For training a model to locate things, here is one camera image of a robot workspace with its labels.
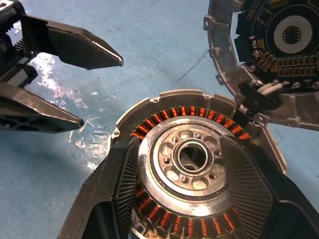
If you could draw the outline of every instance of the metal hub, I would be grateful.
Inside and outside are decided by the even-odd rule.
[[[141,180],[150,195],[183,215],[208,216],[229,208],[221,135],[231,132],[194,116],[155,126],[139,150]]]

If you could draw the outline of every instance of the black circuit board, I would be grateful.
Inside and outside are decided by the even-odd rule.
[[[265,83],[319,80],[319,0],[247,0],[236,33],[239,60]]]

